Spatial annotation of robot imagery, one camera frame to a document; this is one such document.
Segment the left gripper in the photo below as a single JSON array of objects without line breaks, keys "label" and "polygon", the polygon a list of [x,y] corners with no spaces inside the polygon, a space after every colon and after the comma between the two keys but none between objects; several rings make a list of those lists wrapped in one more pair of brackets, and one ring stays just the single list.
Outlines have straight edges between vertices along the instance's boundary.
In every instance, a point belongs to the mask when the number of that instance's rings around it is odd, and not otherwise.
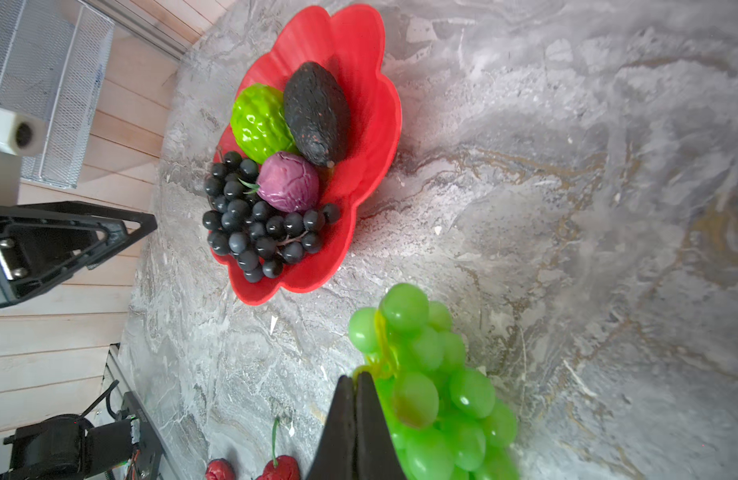
[{"label": "left gripper", "polygon": [[157,228],[152,214],[88,202],[0,206],[0,309],[99,267]]}]

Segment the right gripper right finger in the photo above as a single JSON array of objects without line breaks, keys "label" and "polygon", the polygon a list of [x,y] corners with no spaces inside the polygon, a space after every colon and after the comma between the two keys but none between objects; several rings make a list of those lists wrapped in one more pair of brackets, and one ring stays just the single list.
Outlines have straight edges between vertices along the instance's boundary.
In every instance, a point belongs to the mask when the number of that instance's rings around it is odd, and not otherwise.
[{"label": "right gripper right finger", "polygon": [[356,380],[355,418],[355,478],[406,480],[369,372],[360,373]]}]

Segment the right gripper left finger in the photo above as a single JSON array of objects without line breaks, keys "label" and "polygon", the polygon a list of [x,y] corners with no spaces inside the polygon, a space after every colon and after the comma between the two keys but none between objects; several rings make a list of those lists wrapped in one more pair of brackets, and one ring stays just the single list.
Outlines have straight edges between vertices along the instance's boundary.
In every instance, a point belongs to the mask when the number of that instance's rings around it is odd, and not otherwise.
[{"label": "right gripper left finger", "polygon": [[352,377],[343,375],[337,382],[321,440],[306,479],[353,479],[356,443],[355,384]]}]

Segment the green grape bunch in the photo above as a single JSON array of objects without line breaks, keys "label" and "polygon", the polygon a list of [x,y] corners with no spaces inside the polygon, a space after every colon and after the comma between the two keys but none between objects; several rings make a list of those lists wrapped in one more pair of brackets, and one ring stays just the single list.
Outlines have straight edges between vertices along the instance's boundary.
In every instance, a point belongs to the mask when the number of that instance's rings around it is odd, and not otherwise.
[{"label": "green grape bunch", "polygon": [[372,376],[408,479],[516,479],[508,449],[518,420],[490,379],[467,366],[447,306],[400,283],[348,323]]}]

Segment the black grape bunch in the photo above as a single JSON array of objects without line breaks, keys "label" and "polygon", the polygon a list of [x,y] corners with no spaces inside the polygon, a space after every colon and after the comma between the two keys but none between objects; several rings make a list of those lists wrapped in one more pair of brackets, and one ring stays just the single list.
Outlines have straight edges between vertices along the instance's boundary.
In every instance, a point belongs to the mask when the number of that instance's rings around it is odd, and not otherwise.
[{"label": "black grape bunch", "polygon": [[207,243],[215,255],[232,257],[249,283],[276,279],[287,266],[319,253],[326,230],[342,217],[334,203],[318,202],[303,212],[275,209],[258,194],[262,165],[237,151],[220,151],[204,180]]}]

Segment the green custard apple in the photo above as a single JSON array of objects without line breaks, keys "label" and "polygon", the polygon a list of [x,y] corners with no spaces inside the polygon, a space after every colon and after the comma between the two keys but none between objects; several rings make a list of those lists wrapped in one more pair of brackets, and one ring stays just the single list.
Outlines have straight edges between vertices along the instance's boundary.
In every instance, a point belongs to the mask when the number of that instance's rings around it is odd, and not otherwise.
[{"label": "green custard apple", "polygon": [[238,146],[258,164],[279,152],[300,154],[285,120],[284,94],[276,88],[257,83],[243,89],[230,126]]}]

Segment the purple fig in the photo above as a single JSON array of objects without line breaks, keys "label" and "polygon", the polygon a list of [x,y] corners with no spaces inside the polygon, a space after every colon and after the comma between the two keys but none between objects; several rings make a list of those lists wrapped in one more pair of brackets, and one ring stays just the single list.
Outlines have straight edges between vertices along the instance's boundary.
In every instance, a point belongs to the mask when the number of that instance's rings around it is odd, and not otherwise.
[{"label": "purple fig", "polygon": [[269,157],[262,165],[257,185],[263,200],[286,213],[312,209],[320,199],[318,171],[306,159],[290,152]]}]

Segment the dark avocado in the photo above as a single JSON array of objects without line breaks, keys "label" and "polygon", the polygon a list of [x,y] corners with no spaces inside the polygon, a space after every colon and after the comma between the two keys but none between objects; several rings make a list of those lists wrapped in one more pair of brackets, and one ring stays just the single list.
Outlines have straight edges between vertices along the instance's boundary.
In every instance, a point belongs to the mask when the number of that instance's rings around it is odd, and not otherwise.
[{"label": "dark avocado", "polygon": [[320,168],[334,168],[348,154],[351,112],[335,77],[316,62],[303,63],[284,90],[284,115],[295,145]]}]

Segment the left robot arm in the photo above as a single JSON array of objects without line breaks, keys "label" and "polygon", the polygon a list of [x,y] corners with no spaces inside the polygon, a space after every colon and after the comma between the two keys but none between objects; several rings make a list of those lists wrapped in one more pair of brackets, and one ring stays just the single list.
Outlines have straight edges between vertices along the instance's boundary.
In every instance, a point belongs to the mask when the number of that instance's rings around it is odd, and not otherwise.
[{"label": "left robot arm", "polygon": [[[0,206],[0,309],[48,293],[82,269],[93,270],[158,228],[154,215],[80,201]],[[85,412],[20,427],[4,479],[113,476],[157,472],[163,453],[135,395],[127,392],[112,422],[95,426]]]}]

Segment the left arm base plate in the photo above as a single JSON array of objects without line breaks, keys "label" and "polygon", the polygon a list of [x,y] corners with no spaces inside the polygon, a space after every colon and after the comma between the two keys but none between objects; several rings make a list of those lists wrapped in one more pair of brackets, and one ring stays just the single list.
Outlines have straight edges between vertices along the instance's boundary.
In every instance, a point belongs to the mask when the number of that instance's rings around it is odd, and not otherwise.
[{"label": "left arm base plate", "polygon": [[125,478],[161,479],[160,464],[165,450],[155,425],[135,392],[124,394],[122,411],[131,421],[133,440],[133,453]]}]

